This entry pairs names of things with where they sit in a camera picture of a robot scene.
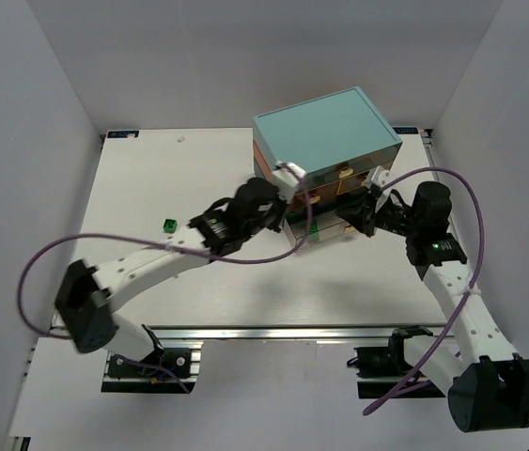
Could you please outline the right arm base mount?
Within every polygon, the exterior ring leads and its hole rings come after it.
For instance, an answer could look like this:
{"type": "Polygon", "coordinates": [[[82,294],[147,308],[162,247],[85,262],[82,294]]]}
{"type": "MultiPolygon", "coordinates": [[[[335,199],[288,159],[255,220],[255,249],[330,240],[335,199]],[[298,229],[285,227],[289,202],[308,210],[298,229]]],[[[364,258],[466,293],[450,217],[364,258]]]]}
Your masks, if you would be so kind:
{"type": "Polygon", "coordinates": [[[411,370],[404,360],[404,341],[425,335],[433,337],[432,331],[422,326],[396,328],[384,346],[355,348],[355,356],[346,362],[346,367],[356,370],[358,397],[384,396],[393,384],[391,378],[401,379],[411,370]]]}

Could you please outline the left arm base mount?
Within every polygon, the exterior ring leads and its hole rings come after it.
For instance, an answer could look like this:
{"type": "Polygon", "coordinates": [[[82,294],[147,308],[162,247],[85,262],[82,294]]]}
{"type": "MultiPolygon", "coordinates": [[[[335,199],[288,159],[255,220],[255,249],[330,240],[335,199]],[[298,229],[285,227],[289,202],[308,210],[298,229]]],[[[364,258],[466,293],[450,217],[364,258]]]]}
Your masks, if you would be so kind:
{"type": "Polygon", "coordinates": [[[101,391],[116,394],[190,395],[196,384],[200,350],[160,341],[143,360],[108,354],[101,391]]]}

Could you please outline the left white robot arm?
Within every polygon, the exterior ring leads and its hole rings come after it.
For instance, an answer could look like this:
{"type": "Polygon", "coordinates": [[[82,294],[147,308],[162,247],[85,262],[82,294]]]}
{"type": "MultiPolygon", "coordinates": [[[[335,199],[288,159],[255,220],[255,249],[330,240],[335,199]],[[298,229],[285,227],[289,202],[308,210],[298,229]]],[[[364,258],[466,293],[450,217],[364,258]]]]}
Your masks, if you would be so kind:
{"type": "Polygon", "coordinates": [[[55,307],[76,350],[106,349],[135,361],[154,353],[154,336],[119,309],[169,278],[238,252],[262,229],[278,230],[298,186],[285,171],[251,178],[165,241],[93,267],[72,262],[55,307]]]}

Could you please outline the teal orange drawer cabinet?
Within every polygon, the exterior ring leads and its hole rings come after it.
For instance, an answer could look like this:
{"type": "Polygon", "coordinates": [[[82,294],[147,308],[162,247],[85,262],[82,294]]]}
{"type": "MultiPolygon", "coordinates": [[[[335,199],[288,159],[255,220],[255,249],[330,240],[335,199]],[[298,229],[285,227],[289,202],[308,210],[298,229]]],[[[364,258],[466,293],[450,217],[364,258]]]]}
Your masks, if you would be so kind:
{"type": "Polygon", "coordinates": [[[402,140],[356,86],[253,117],[256,174],[269,179],[278,161],[306,171],[313,213],[364,185],[377,166],[392,167],[402,140]]]}

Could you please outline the clear bottom drawer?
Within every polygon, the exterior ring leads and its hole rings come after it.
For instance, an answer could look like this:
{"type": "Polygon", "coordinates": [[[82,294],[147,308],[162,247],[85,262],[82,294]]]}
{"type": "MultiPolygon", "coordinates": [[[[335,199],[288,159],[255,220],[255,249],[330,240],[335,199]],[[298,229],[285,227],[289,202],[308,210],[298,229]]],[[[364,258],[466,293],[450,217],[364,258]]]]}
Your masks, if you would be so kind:
{"type": "Polygon", "coordinates": [[[305,250],[308,247],[321,244],[325,241],[344,237],[355,231],[346,221],[339,218],[334,211],[325,212],[315,215],[312,220],[315,220],[319,229],[319,241],[310,241],[308,239],[307,220],[295,221],[285,219],[283,223],[283,231],[285,232],[289,245],[294,247],[297,243],[304,240],[300,250],[305,250]]]}

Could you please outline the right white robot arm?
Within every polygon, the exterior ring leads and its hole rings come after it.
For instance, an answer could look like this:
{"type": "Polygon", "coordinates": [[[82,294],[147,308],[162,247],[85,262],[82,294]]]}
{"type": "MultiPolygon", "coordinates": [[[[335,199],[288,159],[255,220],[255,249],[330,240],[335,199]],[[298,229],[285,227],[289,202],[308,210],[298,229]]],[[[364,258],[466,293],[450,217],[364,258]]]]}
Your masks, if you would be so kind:
{"type": "Polygon", "coordinates": [[[451,192],[436,181],[418,185],[406,204],[398,191],[373,186],[342,200],[337,215],[371,237],[379,229],[402,236],[406,255],[446,318],[459,353],[440,346],[421,364],[434,338],[422,326],[397,328],[387,352],[369,372],[387,366],[398,375],[412,368],[447,398],[459,430],[478,432],[529,428],[529,359],[502,335],[477,288],[462,248],[449,233],[451,192]]]}

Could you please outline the green lego plate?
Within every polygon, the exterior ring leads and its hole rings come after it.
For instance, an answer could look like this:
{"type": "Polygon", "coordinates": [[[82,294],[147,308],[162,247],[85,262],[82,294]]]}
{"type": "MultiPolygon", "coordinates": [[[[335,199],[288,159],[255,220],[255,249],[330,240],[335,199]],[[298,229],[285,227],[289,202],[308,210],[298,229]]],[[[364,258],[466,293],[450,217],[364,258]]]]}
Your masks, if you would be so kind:
{"type": "Polygon", "coordinates": [[[315,220],[312,220],[308,229],[308,239],[310,241],[319,241],[319,229],[315,220]]]}

